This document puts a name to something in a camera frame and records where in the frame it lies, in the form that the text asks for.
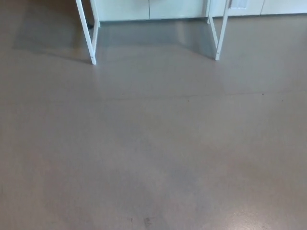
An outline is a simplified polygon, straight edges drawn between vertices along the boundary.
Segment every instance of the epoxy floor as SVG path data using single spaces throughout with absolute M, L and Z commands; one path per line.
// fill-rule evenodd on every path
M 305 230 L 307 17 L 104 23 L 0 1 L 1 230 Z

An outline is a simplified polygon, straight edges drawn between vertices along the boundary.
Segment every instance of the white cabinet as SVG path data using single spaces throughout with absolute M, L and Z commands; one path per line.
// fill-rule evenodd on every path
M 226 0 L 212 0 L 213 15 L 222 16 L 224 13 Z M 246 16 L 246 15 L 260 15 L 264 0 L 248 0 L 246 9 L 232 9 L 229 11 L 230 16 Z
M 149 19 L 148 0 L 96 0 L 96 4 L 101 21 Z
M 206 0 L 149 0 L 151 19 L 204 17 Z
M 213 16 L 222 16 L 226 0 L 213 1 Z M 260 15 L 264 0 L 248 0 L 246 9 L 232 9 L 231 16 Z M 149 0 L 151 19 L 205 17 L 207 0 Z
M 261 14 L 307 13 L 307 0 L 265 0 Z

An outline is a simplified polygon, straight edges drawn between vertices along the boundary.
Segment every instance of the gray floor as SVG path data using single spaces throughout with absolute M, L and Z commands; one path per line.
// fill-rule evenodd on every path
M 104 24 L 0 1 L 1 230 L 305 230 L 307 17 Z

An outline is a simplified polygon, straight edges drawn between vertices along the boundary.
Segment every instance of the floor stain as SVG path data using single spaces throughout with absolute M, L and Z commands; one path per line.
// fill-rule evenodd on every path
M 152 218 L 150 217 L 147 217 L 147 218 L 144 218 L 144 224 L 145 224 L 145 228 L 148 229 L 151 225 L 152 225 Z
M 127 218 L 127 220 L 129 220 L 132 224 L 132 230 L 134 230 L 134 227 L 133 227 L 133 218 Z
M 3 197 L 4 197 L 4 191 L 3 191 L 3 186 L 1 186 L 1 190 L 0 190 L 0 200 L 2 200 Z

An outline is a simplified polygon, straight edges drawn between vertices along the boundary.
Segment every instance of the white metal frame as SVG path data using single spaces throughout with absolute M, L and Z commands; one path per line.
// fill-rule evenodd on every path
M 85 15 L 84 15 L 82 2 L 81 2 L 81 0 L 76 0 L 76 3 L 77 3 L 80 19 L 81 19 L 83 31 L 84 31 L 86 43 L 87 43 L 88 50 L 89 50 L 89 53 L 90 53 L 90 56 L 91 56 L 92 64 L 96 65 L 97 61 L 96 61 L 95 55 L 96 55 L 98 29 L 100 27 L 100 20 L 99 20 L 98 10 L 97 10 L 97 5 L 96 5 L 95 0 L 90 0 L 90 1 L 91 1 L 91 6 L 92 6 L 92 10 L 93 10 L 93 15 L 94 15 L 94 21 L 95 21 L 93 39 L 91 39 L 90 33 L 88 31 L 88 28 L 87 28 L 87 23 L 86 23 L 86 18 L 85 18 Z M 213 21 L 213 16 L 212 16 L 213 10 L 216 6 L 214 4 L 216 4 L 217 1 L 218 0 L 207 0 L 207 6 L 209 6 L 209 7 L 207 7 L 207 10 L 206 10 L 206 16 L 208 16 L 207 23 L 210 25 L 210 28 L 211 28 L 211 31 L 212 31 L 212 34 L 213 34 L 214 45 L 215 45 L 215 49 L 216 49 L 215 50 L 216 51 L 215 52 L 215 60 L 220 59 L 220 54 L 221 54 L 222 45 L 223 45 L 224 36 L 225 36 L 225 31 L 226 31 L 226 25 L 227 25 L 227 21 L 228 21 L 229 8 L 230 8 L 230 4 L 231 4 L 231 0 L 226 0 L 221 33 L 220 33 L 220 36 L 218 37 L 217 33 L 216 33 L 214 21 Z
M 209 7 L 207 7 L 207 16 L 208 16 L 207 23 L 211 27 L 211 31 L 212 31 L 213 39 L 214 39 L 214 44 L 215 44 L 215 49 L 216 49 L 215 50 L 215 60 L 218 61 L 220 59 L 222 45 L 223 45 L 223 41 L 224 41 L 224 37 L 225 37 L 225 31 L 226 31 L 226 26 L 227 26 L 227 21 L 228 21 L 228 16 L 229 16 L 229 8 L 230 8 L 231 0 L 226 0 L 226 3 L 225 3 L 222 28 L 221 28 L 221 33 L 220 33 L 219 38 L 217 36 L 213 17 L 212 17 L 212 13 L 213 13 L 214 8 L 216 6 L 214 4 L 216 4 L 217 0 L 208 0 L 208 1 L 209 1 L 209 4 L 207 4 L 207 5 L 209 5 Z
M 78 11 L 79 11 L 81 24 L 82 24 L 82 28 L 83 28 L 83 31 L 84 31 L 88 51 L 89 51 L 90 56 L 91 56 L 92 64 L 96 65 L 97 61 L 96 61 L 95 55 L 96 55 L 96 48 L 97 48 L 98 29 L 100 27 L 100 20 L 99 20 L 99 16 L 98 16 L 98 10 L 97 10 L 97 6 L 96 6 L 96 2 L 95 2 L 95 0 L 91 0 L 91 6 L 92 6 L 93 15 L 94 15 L 93 39 L 91 39 L 90 32 L 88 31 L 88 28 L 87 28 L 87 23 L 86 23 L 86 18 L 85 18 L 82 2 L 81 2 L 81 0 L 76 0 L 76 3 L 77 3 L 77 7 L 78 7 Z

